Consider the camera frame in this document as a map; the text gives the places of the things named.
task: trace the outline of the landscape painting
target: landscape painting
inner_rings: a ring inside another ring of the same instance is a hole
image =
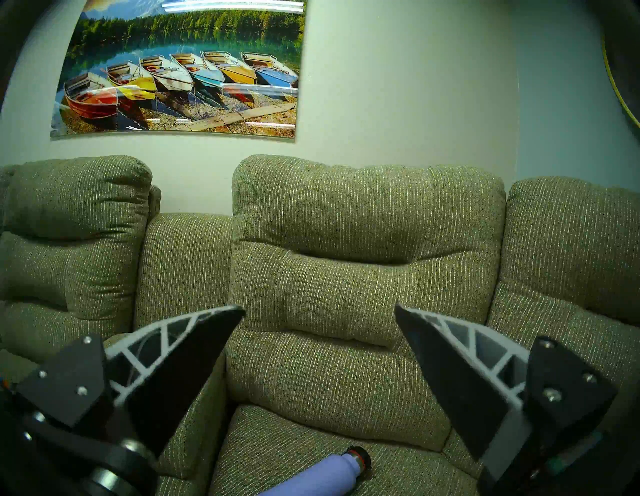
[[[294,138],[306,7],[306,0],[88,0],[62,66],[51,137]]]

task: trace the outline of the sofa seat cushion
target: sofa seat cushion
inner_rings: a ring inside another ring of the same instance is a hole
[[[434,451],[451,430],[418,363],[380,346],[236,328],[226,356],[232,398],[304,425]]]
[[[0,349],[0,378],[11,382],[20,382],[26,376],[31,374],[31,371],[36,368],[38,364],[22,358],[19,355],[14,355],[10,351]]]
[[[474,495],[476,480],[436,452],[368,442],[302,426],[260,406],[238,406],[218,456],[210,496],[250,496],[267,490],[351,444],[371,456],[357,496]]]

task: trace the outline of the yellow cable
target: yellow cable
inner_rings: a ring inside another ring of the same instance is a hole
[[[620,95],[620,92],[618,91],[616,82],[613,80],[613,74],[611,74],[611,67],[609,67],[609,59],[607,58],[607,46],[605,45],[604,35],[602,36],[602,55],[604,56],[604,65],[607,67],[607,74],[609,75],[611,86],[613,86],[613,90],[616,92],[616,96],[618,97],[618,100],[620,100],[620,103],[624,107],[625,111],[627,112],[631,120],[636,123],[636,126],[640,127],[640,122],[638,122],[638,119],[635,118],[635,116],[631,113],[631,110],[629,109],[629,107],[627,107],[627,104],[622,99],[622,95]]]

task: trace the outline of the purple water bottle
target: purple water bottle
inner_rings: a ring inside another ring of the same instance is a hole
[[[360,446],[349,446],[341,455],[327,456],[259,496],[343,496],[356,485],[356,478],[370,467],[369,453]]]

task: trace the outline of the sofa cushion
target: sofa cushion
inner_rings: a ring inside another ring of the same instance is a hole
[[[233,178],[232,398],[342,435],[440,450],[451,425],[396,326],[399,300],[483,323],[504,223],[477,168],[253,156]]]
[[[148,225],[140,255],[136,328],[227,302],[231,217],[170,213]]]
[[[229,424],[209,494],[258,494],[331,454],[343,453],[351,444],[367,450],[372,465],[353,495],[476,494],[476,480],[441,454],[323,432],[248,404],[236,409]]]
[[[150,170],[111,156],[12,172],[0,237],[3,346],[41,363],[82,334],[131,330]]]
[[[483,469],[483,464],[479,460],[471,458],[469,450],[465,446],[464,441],[456,432],[455,429],[451,429],[451,434],[447,439],[447,443],[442,449],[442,454],[449,460],[451,465],[458,467],[463,472],[478,479]]]
[[[620,388],[618,402],[640,378],[638,301],[640,195],[564,177],[513,185],[489,327],[527,349],[557,339]]]
[[[0,349],[0,379],[10,383],[20,382],[31,374],[31,371],[37,366],[38,364],[31,360],[14,355],[5,349]]]
[[[501,282],[640,325],[639,194],[544,177],[516,182],[507,208]]]
[[[230,261],[231,217],[192,213],[155,217],[140,255],[136,327],[226,304]],[[211,460],[228,421],[224,362],[220,356],[164,449],[158,494],[191,494],[198,488],[202,494],[210,466],[201,468],[201,461]]]

